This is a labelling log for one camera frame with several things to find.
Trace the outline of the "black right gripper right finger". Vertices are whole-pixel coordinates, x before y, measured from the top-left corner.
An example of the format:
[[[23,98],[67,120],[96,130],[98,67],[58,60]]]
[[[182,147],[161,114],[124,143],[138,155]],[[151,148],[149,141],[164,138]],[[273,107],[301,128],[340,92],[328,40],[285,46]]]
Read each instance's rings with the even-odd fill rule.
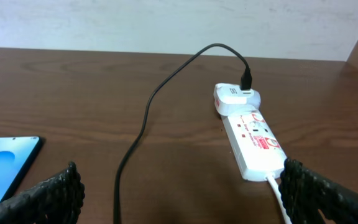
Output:
[[[292,223],[358,224],[358,194],[308,169],[300,161],[285,159],[278,190]]]

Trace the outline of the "blue Galaxy smartphone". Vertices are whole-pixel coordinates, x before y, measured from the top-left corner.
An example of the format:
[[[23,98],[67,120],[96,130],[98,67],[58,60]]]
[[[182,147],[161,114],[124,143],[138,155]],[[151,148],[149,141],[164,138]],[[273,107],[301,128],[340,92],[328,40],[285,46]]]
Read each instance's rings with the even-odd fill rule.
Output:
[[[0,137],[0,203],[13,196],[42,145],[39,136]]]

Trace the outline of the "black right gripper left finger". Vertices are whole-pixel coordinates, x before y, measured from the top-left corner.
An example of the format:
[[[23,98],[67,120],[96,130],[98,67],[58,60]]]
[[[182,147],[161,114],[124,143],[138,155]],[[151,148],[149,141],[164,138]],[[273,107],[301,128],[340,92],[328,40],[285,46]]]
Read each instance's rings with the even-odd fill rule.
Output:
[[[0,224],[76,224],[85,186],[76,164],[0,203]]]

